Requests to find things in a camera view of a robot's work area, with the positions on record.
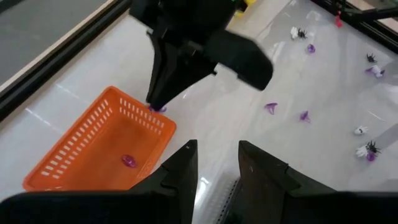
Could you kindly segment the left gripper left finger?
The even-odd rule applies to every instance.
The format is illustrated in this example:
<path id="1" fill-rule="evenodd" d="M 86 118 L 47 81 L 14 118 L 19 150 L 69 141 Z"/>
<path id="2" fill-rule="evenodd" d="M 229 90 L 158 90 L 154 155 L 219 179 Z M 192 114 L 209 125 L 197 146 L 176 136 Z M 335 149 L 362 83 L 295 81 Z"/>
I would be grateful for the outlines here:
<path id="1" fill-rule="evenodd" d="M 192 224 L 198 182 L 198 141 L 191 139 L 130 188 L 132 224 Z"/>

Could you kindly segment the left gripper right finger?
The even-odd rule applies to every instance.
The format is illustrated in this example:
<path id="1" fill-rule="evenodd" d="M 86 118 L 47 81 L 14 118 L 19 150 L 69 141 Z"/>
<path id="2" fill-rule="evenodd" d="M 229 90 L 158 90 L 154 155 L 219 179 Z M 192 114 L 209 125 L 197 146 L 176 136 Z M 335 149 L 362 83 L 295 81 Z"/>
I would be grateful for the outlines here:
<path id="1" fill-rule="evenodd" d="M 286 193 L 300 187 L 287 174 L 289 165 L 249 141 L 239 142 L 238 160 L 245 222 L 281 224 Z"/>

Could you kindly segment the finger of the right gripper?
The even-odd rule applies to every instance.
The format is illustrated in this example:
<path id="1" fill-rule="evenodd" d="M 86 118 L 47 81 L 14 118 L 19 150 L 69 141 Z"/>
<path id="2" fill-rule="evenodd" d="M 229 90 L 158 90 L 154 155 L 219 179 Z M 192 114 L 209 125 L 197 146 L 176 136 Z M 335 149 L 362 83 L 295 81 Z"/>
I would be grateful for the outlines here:
<path id="1" fill-rule="evenodd" d="M 174 55 L 174 71 L 171 74 L 174 99 L 182 91 L 214 72 L 215 63 L 201 55 L 186 57 Z"/>
<path id="2" fill-rule="evenodd" d="M 153 34 L 149 37 L 154 48 L 154 63 L 147 102 L 151 108 L 162 108 L 174 97 L 171 77 L 174 71 L 174 46 Z"/>

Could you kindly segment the orange plastic basket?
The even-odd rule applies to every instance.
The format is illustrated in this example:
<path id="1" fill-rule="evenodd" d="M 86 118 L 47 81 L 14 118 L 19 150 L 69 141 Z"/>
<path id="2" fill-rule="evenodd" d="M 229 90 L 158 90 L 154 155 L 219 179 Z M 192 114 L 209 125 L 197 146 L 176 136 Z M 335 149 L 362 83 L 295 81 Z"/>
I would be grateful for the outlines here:
<path id="1" fill-rule="evenodd" d="M 109 86 L 23 181 L 26 191 L 126 190 L 150 175 L 177 125 Z M 136 168 L 125 166 L 130 155 Z"/>

